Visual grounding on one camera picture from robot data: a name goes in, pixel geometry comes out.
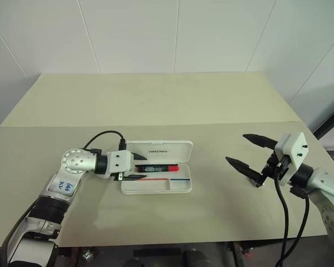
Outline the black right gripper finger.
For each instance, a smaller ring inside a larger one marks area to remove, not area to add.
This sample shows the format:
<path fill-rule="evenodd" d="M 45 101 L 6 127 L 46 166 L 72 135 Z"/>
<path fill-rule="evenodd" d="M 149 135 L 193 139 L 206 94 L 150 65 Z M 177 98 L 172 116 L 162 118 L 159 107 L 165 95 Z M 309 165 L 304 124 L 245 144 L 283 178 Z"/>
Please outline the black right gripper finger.
<path fill-rule="evenodd" d="M 250 181 L 253 183 L 255 187 L 261 187 L 266 179 L 266 176 L 256 172 L 255 170 L 252 170 L 249 165 L 231 158 L 231 157 L 226 157 L 226 161 L 234 167 L 238 172 L 240 172 L 242 175 L 246 176 L 247 178 L 250 179 Z"/>
<path fill-rule="evenodd" d="M 274 150 L 277 144 L 276 140 L 270 139 L 266 136 L 256 135 L 252 133 L 243 134 L 243 137 L 259 147 L 262 147 L 262 148 L 266 147 L 271 150 Z"/>

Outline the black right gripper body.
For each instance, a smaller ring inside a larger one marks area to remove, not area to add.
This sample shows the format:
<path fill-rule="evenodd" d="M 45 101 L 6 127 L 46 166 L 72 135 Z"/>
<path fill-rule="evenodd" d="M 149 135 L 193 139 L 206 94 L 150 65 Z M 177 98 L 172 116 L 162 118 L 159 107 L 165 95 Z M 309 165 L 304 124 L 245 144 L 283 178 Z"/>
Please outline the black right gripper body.
<path fill-rule="evenodd" d="M 281 178 L 285 175 L 286 171 L 288 170 L 288 165 L 290 163 L 291 159 L 288 155 L 283 155 L 281 159 L 279 159 L 276 153 L 273 151 L 261 172 L 263 182 L 268 177 L 280 182 Z"/>

